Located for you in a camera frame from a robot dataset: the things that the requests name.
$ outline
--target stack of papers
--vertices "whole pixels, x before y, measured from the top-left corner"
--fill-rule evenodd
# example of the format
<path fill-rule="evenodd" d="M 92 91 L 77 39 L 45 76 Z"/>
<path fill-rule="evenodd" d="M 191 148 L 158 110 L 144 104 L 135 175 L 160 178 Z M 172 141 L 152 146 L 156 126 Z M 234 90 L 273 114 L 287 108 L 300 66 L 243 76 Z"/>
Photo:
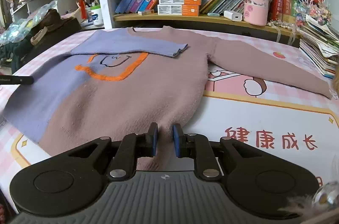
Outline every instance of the stack of papers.
<path fill-rule="evenodd" d="M 300 49 L 323 76 L 334 78 L 338 65 L 339 36 L 327 25 L 319 25 L 309 15 L 306 15 L 306 22 L 300 29 Z"/>

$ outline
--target yellow border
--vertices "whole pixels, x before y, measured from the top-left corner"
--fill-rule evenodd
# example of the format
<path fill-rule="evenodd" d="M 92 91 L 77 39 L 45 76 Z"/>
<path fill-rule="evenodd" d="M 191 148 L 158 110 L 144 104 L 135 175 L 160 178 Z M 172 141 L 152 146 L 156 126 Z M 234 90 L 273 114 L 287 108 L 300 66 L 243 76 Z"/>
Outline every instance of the yellow border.
<path fill-rule="evenodd" d="M 15 159 L 15 161 L 17 161 L 17 163 L 20 165 L 20 167 L 26 168 L 30 166 L 30 163 L 17 149 L 17 144 L 19 143 L 22 137 L 23 137 L 23 134 L 20 133 L 13 141 L 12 146 L 11 146 L 11 154 L 13 158 Z"/>
<path fill-rule="evenodd" d="M 269 105 L 269 106 L 290 108 L 290 109 L 296 109 L 296 110 L 302 110 L 302 111 L 316 112 L 316 113 L 321 113 L 321 114 L 329 114 L 335 119 L 337 126 L 339 128 L 338 117 L 335 115 L 335 113 L 332 110 L 328 108 L 313 107 L 313 106 L 308 106 L 308 105 L 303 105 L 303 104 L 293 104 L 293 103 L 287 103 L 287 102 L 279 102 L 279 101 L 271 100 L 271 99 L 261 99 L 261 98 L 254 98 L 254 97 L 241 96 L 241 95 L 235 95 L 235 94 L 227 94 L 227 93 L 214 92 L 214 91 L 205 91 L 203 96 L 210 97 L 210 98 L 218 98 L 218 99 L 236 100 L 238 102 L 245 102 L 245 103 L 251 103 L 251 104 L 263 104 L 263 105 Z"/>

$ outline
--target green lid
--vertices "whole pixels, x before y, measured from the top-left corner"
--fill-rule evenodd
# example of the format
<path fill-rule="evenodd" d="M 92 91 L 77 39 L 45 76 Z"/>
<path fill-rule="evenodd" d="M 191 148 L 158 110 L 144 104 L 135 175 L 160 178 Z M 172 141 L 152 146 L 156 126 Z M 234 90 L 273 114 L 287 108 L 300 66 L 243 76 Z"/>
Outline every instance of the green lid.
<path fill-rule="evenodd" d="M 90 10 L 96 10 L 96 9 L 100 9 L 100 5 L 96 5 L 96 6 L 93 6 L 93 7 L 90 7 L 89 9 Z"/>

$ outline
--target circular logo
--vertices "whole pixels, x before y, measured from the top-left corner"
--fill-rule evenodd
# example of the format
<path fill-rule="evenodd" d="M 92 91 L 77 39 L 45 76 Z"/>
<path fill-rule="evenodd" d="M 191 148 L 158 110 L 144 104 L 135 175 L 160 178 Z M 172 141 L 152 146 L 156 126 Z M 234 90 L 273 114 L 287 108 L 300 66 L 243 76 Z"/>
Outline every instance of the circular logo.
<path fill-rule="evenodd" d="M 161 176 L 161 178 L 166 180 L 166 179 L 169 179 L 170 176 L 169 176 L 168 174 L 163 174 L 163 175 Z"/>

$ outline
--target stacked boxes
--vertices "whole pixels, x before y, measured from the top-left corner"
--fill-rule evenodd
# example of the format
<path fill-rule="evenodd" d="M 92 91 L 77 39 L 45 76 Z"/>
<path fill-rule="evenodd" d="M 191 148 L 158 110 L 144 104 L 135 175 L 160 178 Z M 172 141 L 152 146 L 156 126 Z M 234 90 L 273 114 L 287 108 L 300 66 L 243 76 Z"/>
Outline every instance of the stacked boxes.
<path fill-rule="evenodd" d="M 201 0 L 159 0 L 158 15 L 198 16 Z"/>

